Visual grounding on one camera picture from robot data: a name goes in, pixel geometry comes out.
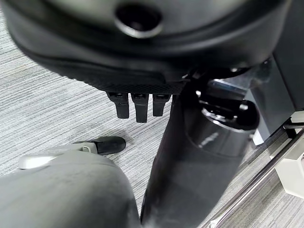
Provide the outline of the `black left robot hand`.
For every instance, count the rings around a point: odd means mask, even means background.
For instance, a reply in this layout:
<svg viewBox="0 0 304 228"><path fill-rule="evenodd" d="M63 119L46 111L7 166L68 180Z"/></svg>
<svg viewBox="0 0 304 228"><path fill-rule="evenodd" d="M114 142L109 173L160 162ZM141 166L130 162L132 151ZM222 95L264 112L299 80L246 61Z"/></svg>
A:
<svg viewBox="0 0 304 228"><path fill-rule="evenodd" d="M171 113L140 221L196 228L216 205L259 125L256 105L210 81L266 77L289 0L3 0L29 58L107 92L117 116Z"/></svg>

